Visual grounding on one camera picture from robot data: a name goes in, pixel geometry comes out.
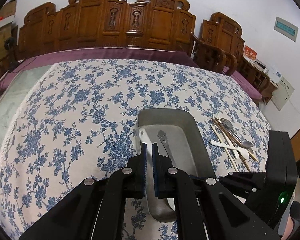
wooden chopstick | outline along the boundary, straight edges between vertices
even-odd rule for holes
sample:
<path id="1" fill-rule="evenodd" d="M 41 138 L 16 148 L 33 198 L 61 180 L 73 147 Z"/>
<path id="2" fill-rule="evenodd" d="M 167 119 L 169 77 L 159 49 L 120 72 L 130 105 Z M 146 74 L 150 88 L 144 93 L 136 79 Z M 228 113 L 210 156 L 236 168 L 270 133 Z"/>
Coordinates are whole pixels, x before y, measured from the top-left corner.
<path id="1" fill-rule="evenodd" d="M 216 119 L 215 122 L 217 122 L 218 127 L 219 127 L 221 130 L 223 130 L 223 132 L 225 132 L 226 135 L 228 135 L 228 137 L 229 137 L 230 139 L 232 139 L 232 141 L 235 141 L 235 143 L 236 143 L 237 145 L 239 145 L 240 147 L 246 149 L 246 147 L 244 147 L 244 146 L 242 145 L 242 143 L 241 143 L 236 137 L 234 137 L 231 133 L 229 133 L 229 132 L 223 127 L 223 125 L 219 122 L 218 119 Z M 257 158 L 249 151 L 249 149 L 247 149 L 247 151 L 248 151 L 248 153 L 249 153 L 249 156 L 250 156 L 255 162 L 259 163 L 258 159 L 257 159 Z"/>
<path id="2" fill-rule="evenodd" d="M 211 126 L 212 130 L 214 131 L 214 133 L 216 134 L 216 136 L 218 137 L 219 141 L 220 141 L 221 143 L 223 143 L 220 134 L 219 134 L 219 133 L 217 132 L 217 130 L 214 128 L 213 124 L 210 124 L 210 126 Z M 237 165 L 235 164 L 234 159 L 232 158 L 232 156 L 231 156 L 229 150 L 228 150 L 227 148 L 224 148 L 224 149 L 225 149 L 225 151 L 226 151 L 226 154 L 228 155 L 228 158 L 230 159 L 230 162 L 231 162 L 232 166 L 234 167 L 234 170 L 235 170 L 236 172 L 239 172 L 239 170 L 238 170 L 238 168 L 237 168 Z"/>
<path id="3" fill-rule="evenodd" d="M 212 121 L 228 136 L 229 135 L 229 132 L 223 127 L 223 125 L 219 122 L 219 120 L 217 118 L 214 118 L 212 119 Z M 242 161 L 242 163 L 244 164 L 244 166 L 246 166 L 248 172 L 251 172 L 247 162 L 245 161 L 245 159 L 242 157 L 241 154 L 239 154 L 239 157 L 240 157 L 240 160 Z"/>

silver screw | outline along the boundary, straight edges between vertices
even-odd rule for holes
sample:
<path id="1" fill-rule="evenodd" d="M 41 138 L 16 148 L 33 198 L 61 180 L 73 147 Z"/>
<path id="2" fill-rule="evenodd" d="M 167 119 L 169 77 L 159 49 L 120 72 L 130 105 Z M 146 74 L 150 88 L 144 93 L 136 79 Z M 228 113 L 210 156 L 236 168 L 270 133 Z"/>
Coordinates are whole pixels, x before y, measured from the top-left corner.
<path id="1" fill-rule="evenodd" d="M 168 172 L 170 174 L 176 174 L 178 172 L 178 170 L 175 167 L 171 167 L 171 168 L 168 169 Z"/>
<path id="2" fill-rule="evenodd" d="M 94 179 L 93 178 L 87 178 L 84 180 L 83 182 L 86 186 L 90 186 L 94 183 Z"/>
<path id="3" fill-rule="evenodd" d="M 216 183 L 216 180 L 213 178 L 207 178 L 206 183 L 213 186 Z"/>
<path id="4" fill-rule="evenodd" d="M 132 169 L 129 167 L 123 168 L 122 169 L 122 173 L 123 174 L 130 174 L 132 172 Z"/>

floral tablecloth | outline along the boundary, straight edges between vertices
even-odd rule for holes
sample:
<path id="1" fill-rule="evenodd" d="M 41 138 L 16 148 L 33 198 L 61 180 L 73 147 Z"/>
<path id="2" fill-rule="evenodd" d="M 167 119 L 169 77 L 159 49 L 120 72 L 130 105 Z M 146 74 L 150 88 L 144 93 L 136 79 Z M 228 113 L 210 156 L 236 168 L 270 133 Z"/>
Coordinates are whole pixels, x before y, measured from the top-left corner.
<path id="1" fill-rule="evenodd" d="M 264 171 L 270 126 L 248 95 L 225 75 L 142 60 L 78 60 L 53 65 L 21 104 L 0 153 L 0 224 L 18 239 L 87 177 L 102 179 L 137 154 L 137 115 L 143 108 L 178 108 L 195 118 L 217 176 L 234 171 L 209 123 L 227 117 L 254 142 Z M 237 161 L 238 169 L 246 171 Z M 176 239 L 145 199 L 127 199 L 123 238 Z"/>

metal spoon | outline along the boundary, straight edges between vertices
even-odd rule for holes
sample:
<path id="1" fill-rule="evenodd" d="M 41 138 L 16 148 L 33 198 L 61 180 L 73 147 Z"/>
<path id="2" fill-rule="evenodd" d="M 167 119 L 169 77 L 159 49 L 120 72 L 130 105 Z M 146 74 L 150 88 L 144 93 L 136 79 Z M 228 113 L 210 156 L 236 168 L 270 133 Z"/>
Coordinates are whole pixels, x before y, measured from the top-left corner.
<path id="1" fill-rule="evenodd" d="M 227 119 L 224 119 L 224 118 L 220 118 L 221 120 L 221 124 L 227 129 L 229 130 L 229 132 L 231 132 L 232 135 L 234 135 L 240 142 L 241 144 L 245 147 L 245 148 L 251 148 L 251 147 L 254 147 L 254 144 L 250 141 L 247 141 L 247 140 L 241 140 L 239 138 L 239 136 L 235 133 L 234 131 L 234 128 L 233 128 L 233 125 L 232 123 L 227 120 Z"/>

